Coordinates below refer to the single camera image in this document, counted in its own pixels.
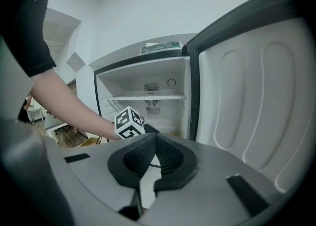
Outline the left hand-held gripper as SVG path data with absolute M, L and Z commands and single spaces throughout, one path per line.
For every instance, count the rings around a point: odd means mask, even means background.
M 148 133 L 159 133 L 149 124 L 144 124 L 144 119 L 130 106 L 119 112 L 114 119 L 115 133 L 121 139 L 127 139 Z

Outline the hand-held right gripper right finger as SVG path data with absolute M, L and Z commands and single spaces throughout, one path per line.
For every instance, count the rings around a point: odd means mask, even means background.
M 161 179 L 155 182 L 155 191 L 181 189 L 199 171 L 196 152 L 182 138 L 157 133 L 156 156 L 160 163 Z

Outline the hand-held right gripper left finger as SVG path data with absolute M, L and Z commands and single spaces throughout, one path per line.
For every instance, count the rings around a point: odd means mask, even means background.
M 156 154 L 156 134 L 131 137 L 121 144 L 124 146 L 110 155 L 108 169 L 118 184 L 138 188 Z

